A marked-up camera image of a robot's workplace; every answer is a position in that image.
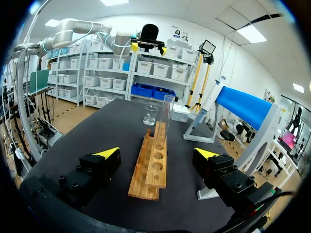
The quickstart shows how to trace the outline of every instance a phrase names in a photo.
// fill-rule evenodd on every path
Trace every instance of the black table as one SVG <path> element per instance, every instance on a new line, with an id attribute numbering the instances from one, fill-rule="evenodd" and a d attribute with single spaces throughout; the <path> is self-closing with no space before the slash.
<path id="1" fill-rule="evenodd" d="M 114 147 L 121 148 L 122 164 L 111 183 L 100 189 L 83 212 L 112 225 L 141 230 L 188 230 L 213 232 L 224 226 L 233 210 L 220 198 L 198 200 L 196 192 L 205 187 L 192 166 L 195 147 L 215 153 L 225 150 L 218 139 L 214 144 L 183 139 L 189 124 L 171 121 L 168 132 L 167 187 L 158 201 L 127 195 L 143 137 L 148 126 L 142 123 L 144 105 L 118 100 L 85 119 L 58 141 L 34 166 L 27 177 L 46 174 L 55 182 L 79 163 L 79 157 Z M 193 132 L 208 136 L 206 124 Z"/>

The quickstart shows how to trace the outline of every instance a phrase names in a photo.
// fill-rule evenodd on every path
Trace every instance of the white wall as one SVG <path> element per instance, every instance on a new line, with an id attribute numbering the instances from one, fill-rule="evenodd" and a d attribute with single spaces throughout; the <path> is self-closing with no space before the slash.
<path id="1" fill-rule="evenodd" d="M 152 23 L 159 27 L 157 39 L 165 43 L 168 39 L 172 38 L 172 26 L 176 26 L 188 32 L 193 32 L 193 41 L 191 45 L 195 50 L 197 50 L 199 45 L 206 39 L 210 41 L 216 46 L 216 50 L 213 54 L 214 64 L 210 69 L 204 100 L 213 87 L 215 79 L 218 79 L 220 75 L 226 76 L 225 84 L 231 88 L 246 92 L 260 99 L 263 98 L 265 89 L 268 89 L 275 96 L 276 102 L 280 100 L 281 88 L 270 73 L 255 58 L 234 43 L 228 55 L 231 41 L 227 39 L 225 40 L 224 62 L 227 55 L 228 58 L 220 74 L 223 59 L 224 37 L 210 29 L 176 18 L 151 15 L 106 17 L 96 19 L 95 21 L 112 25 L 112 34 L 115 34 L 115 32 L 120 29 L 138 32 L 145 24 Z M 206 68 L 207 65 L 205 64 L 201 66 L 201 72 L 191 104 L 195 104 L 198 101 L 198 94 L 202 89 Z"/>

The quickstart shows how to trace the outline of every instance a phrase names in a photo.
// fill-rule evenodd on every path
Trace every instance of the cable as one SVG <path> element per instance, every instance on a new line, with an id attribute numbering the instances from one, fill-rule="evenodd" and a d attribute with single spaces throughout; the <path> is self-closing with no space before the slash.
<path id="1" fill-rule="evenodd" d="M 224 50 L 223 50 L 223 60 L 222 60 L 222 67 L 221 67 L 221 70 L 220 70 L 220 73 L 219 73 L 218 81 L 220 80 L 220 76 L 221 76 L 222 70 L 223 70 L 223 68 L 224 68 L 224 66 L 225 66 L 225 63 L 226 63 L 227 58 L 228 58 L 228 56 L 229 56 L 229 53 L 230 53 L 230 51 L 231 51 L 232 44 L 233 44 L 233 39 L 234 39 L 234 35 L 235 35 L 235 31 L 233 32 L 233 37 L 232 37 L 232 40 L 231 40 L 231 45 L 230 45 L 230 48 L 229 48 L 227 57 L 225 58 L 225 62 L 223 63 L 224 55 L 225 55 L 225 37 L 224 37 L 224 43 L 223 43 L 223 47 L 224 47 Z"/>
<path id="2" fill-rule="evenodd" d="M 288 196 L 288 195 L 294 196 L 295 194 L 296 194 L 296 192 L 294 192 L 294 191 L 287 191 L 287 192 L 282 192 L 282 193 L 279 193 L 279 194 L 275 194 L 275 195 L 273 195 L 271 197 L 268 197 L 268 198 L 262 200 L 261 202 L 257 203 L 256 205 L 254 205 L 253 206 L 253 210 L 256 210 L 258 207 L 261 207 L 263 204 L 265 204 L 265 203 L 267 203 L 269 201 L 272 201 L 274 199 L 277 199 L 279 197 Z"/>

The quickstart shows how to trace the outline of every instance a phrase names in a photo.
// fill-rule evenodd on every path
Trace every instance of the white box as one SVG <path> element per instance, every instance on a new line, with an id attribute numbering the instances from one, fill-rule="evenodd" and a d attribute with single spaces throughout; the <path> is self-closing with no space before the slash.
<path id="1" fill-rule="evenodd" d="M 104 47 L 104 44 L 102 42 L 99 41 L 93 41 L 92 42 L 92 51 L 96 51 L 96 50 L 102 50 Z"/>
<path id="2" fill-rule="evenodd" d="M 90 58 L 88 61 L 89 68 L 98 68 L 99 59 L 98 58 Z"/>
<path id="3" fill-rule="evenodd" d="M 58 75 L 58 82 L 59 83 L 64 83 L 64 74 L 59 74 Z"/>
<path id="4" fill-rule="evenodd" d="M 66 88 L 65 89 L 65 95 L 68 98 L 72 98 L 74 96 L 77 96 L 77 88 Z"/>
<path id="5" fill-rule="evenodd" d="M 109 104 L 110 102 L 114 101 L 115 99 L 124 99 L 124 96 L 119 96 L 119 95 L 113 95 L 113 96 L 108 96 L 106 98 L 106 105 Z"/>
<path id="6" fill-rule="evenodd" d="M 75 46 L 69 45 L 69 53 L 74 53 Z"/>
<path id="7" fill-rule="evenodd" d="M 77 82 L 77 74 L 64 75 L 64 83 L 76 83 L 76 82 Z"/>
<path id="8" fill-rule="evenodd" d="M 189 115 L 190 111 L 187 107 L 177 104 L 173 106 L 172 120 L 187 122 Z"/>
<path id="9" fill-rule="evenodd" d="M 84 68 L 85 60 L 81 60 L 80 68 Z M 79 67 L 79 58 L 70 60 L 70 68 L 77 69 Z"/>
<path id="10" fill-rule="evenodd" d="M 51 70 L 57 69 L 57 62 L 51 62 Z"/>
<path id="11" fill-rule="evenodd" d="M 107 93 L 101 93 L 96 95 L 96 104 L 100 107 L 104 107 L 106 105 L 106 98 L 110 96 Z"/>
<path id="12" fill-rule="evenodd" d="M 52 74 L 48 76 L 48 82 L 54 82 L 54 76 Z"/>
<path id="13" fill-rule="evenodd" d="M 59 68 L 60 69 L 70 68 L 70 61 L 59 61 Z"/>
<path id="14" fill-rule="evenodd" d="M 137 72 L 142 74 L 150 74 L 152 62 L 138 61 Z"/>
<path id="15" fill-rule="evenodd" d="M 154 63 L 154 75 L 165 78 L 167 76 L 167 72 L 169 71 L 169 67 L 170 66 L 167 65 Z"/>
<path id="16" fill-rule="evenodd" d="M 111 58 L 98 58 L 99 69 L 111 69 L 112 59 Z"/>
<path id="17" fill-rule="evenodd" d="M 65 96 L 65 89 L 64 88 L 58 88 L 58 95 L 59 96 Z"/>
<path id="18" fill-rule="evenodd" d="M 101 87 L 102 88 L 112 88 L 113 87 L 113 79 L 112 78 L 102 78 L 101 79 Z"/>
<path id="19" fill-rule="evenodd" d="M 88 92 L 85 94 L 86 98 L 86 103 L 90 105 L 95 105 L 96 104 L 96 95 L 94 92 Z"/>
<path id="20" fill-rule="evenodd" d="M 77 42 L 74 44 L 74 52 L 75 53 L 81 52 L 81 48 L 83 48 L 83 42 Z"/>
<path id="21" fill-rule="evenodd" d="M 125 59 L 121 59 L 120 60 L 120 64 L 119 64 L 119 59 L 118 58 L 113 59 L 113 61 L 112 61 L 112 69 L 123 70 L 124 61 L 125 61 Z"/>
<path id="22" fill-rule="evenodd" d="M 186 82 L 188 71 L 182 68 L 172 67 L 172 79 Z"/>
<path id="23" fill-rule="evenodd" d="M 99 77 L 86 77 L 86 86 L 98 86 L 99 84 Z"/>
<path id="24" fill-rule="evenodd" d="M 165 57 L 172 57 L 172 58 L 178 57 L 179 51 L 180 51 L 179 47 L 175 47 L 171 45 L 167 45 L 166 47 L 167 47 L 167 51 L 166 51 Z"/>
<path id="25" fill-rule="evenodd" d="M 195 62 L 197 55 L 198 55 L 198 53 L 196 51 L 188 50 L 188 49 L 182 49 L 181 59 L 189 61 L 189 62 Z"/>
<path id="26" fill-rule="evenodd" d="M 114 79 L 113 80 L 113 89 L 119 90 L 119 91 L 124 91 L 125 90 L 125 84 L 126 84 L 125 79 Z"/>

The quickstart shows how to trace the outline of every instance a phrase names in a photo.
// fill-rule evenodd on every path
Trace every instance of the white stand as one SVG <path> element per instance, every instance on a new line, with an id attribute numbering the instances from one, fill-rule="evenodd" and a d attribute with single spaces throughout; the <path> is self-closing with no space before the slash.
<path id="1" fill-rule="evenodd" d="M 197 192 L 198 200 L 205 200 L 205 199 L 210 199 L 210 198 L 216 198 L 219 197 L 218 193 L 216 192 L 215 189 L 208 189 L 205 187 L 202 190 L 199 190 Z"/>

